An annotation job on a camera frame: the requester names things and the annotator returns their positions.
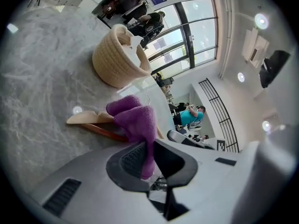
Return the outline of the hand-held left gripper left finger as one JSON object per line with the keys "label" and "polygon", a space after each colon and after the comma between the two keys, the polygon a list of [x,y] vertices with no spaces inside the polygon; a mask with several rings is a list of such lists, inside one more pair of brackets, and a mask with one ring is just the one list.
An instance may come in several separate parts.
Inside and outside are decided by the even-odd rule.
{"label": "hand-held left gripper left finger", "polygon": [[144,143],[78,156],[32,191],[45,210],[69,224],[163,224],[140,179]]}

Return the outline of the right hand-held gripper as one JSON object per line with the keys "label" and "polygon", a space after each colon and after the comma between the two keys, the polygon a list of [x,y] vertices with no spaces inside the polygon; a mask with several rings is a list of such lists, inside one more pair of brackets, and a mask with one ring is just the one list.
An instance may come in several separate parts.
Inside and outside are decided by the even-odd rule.
{"label": "right hand-held gripper", "polygon": [[167,133],[167,138],[170,141],[173,141],[176,143],[182,143],[182,144],[193,146],[193,147],[199,147],[199,148],[223,151],[223,152],[226,151],[225,140],[218,139],[216,137],[204,139],[204,140],[199,139],[199,138],[191,139],[175,130],[169,130]]}

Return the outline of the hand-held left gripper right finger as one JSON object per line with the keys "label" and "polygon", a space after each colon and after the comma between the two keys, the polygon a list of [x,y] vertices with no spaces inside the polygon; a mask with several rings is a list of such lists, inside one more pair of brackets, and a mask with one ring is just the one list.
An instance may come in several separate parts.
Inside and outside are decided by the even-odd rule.
{"label": "hand-held left gripper right finger", "polygon": [[155,140],[155,161],[166,177],[165,214],[153,213],[155,224],[239,224],[238,202],[249,178],[249,147],[229,153]]}

